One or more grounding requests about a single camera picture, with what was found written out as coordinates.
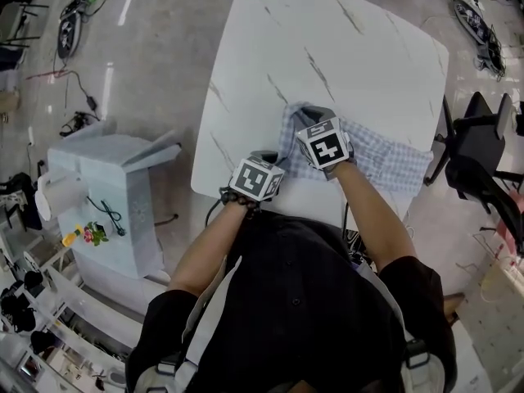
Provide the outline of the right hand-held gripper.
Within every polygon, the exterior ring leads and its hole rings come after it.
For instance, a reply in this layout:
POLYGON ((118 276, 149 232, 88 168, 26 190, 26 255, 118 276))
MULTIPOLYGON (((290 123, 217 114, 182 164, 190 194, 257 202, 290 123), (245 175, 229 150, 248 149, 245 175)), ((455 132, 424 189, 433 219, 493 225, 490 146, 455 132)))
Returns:
POLYGON ((349 134, 333 110, 321 106, 299 109, 295 112, 295 128, 302 129, 295 133, 300 151, 326 178, 335 178, 334 169, 339 163, 355 160, 349 134), (311 125, 311 120, 319 123, 311 125))

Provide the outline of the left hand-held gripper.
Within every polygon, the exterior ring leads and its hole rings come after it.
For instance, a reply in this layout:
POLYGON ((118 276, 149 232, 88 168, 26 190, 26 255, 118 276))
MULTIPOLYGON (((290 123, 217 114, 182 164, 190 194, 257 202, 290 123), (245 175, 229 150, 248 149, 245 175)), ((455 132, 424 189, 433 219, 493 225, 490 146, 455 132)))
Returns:
POLYGON ((278 194, 285 171, 269 162, 278 160, 276 151, 252 151, 257 158, 240 161, 229 181, 229 187, 254 201, 266 201, 278 194))

